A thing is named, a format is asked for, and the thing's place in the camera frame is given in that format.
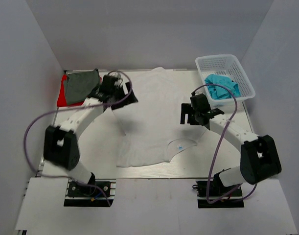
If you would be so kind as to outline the white t shirt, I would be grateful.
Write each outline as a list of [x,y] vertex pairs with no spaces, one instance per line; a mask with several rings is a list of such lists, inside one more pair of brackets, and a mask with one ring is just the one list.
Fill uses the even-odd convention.
[[144,72],[131,81],[138,102],[113,111],[125,134],[118,167],[168,163],[198,145],[206,128],[180,124],[181,105],[190,99],[164,68]]

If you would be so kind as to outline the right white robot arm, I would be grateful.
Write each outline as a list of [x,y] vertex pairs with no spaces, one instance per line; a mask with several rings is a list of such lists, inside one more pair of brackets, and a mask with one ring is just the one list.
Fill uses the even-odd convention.
[[181,105],[180,123],[203,126],[227,140],[240,153],[240,165],[213,175],[209,183],[210,190],[225,195],[237,185],[255,185],[282,171],[276,144],[271,136],[259,136],[242,129],[228,119],[222,110],[212,109],[204,94],[193,95],[190,101]]

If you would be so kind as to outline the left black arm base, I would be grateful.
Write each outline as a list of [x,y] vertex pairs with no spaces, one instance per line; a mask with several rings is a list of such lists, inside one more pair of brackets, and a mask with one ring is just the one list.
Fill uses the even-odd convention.
[[115,198],[115,180],[96,180],[95,185],[102,189],[79,186],[69,180],[67,184],[64,207],[104,208],[110,207]]

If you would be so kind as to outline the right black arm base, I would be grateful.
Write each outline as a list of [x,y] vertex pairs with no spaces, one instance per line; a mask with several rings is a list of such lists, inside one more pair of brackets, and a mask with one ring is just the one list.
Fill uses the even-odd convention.
[[[229,187],[223,192],[219,192],[219,190],[215,188],[213,182],[211,181],[209,188],[209,200],[215,200],[233,188],[234,186]],[[196,181],[196,183],[192,186],[192,189],[197,193],[197,203],[199,209],[231,209],[244,207],[241,187],[213,204],[208,203],[206,199],[207,181]]]

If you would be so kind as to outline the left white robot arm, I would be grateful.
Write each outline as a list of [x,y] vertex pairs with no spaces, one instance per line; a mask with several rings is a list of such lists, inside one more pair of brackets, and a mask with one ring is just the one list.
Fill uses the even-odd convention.
[[114,110],[137,103],[132,81],[126,83],[114,71],[103,76],[81,106],[74,107],[67,120],[45,131],[43,158],[61,168],[65,177],[76,182],[85,195],[96,190],[95,175],[80,162],[78,140],[88,126],[108,108]]

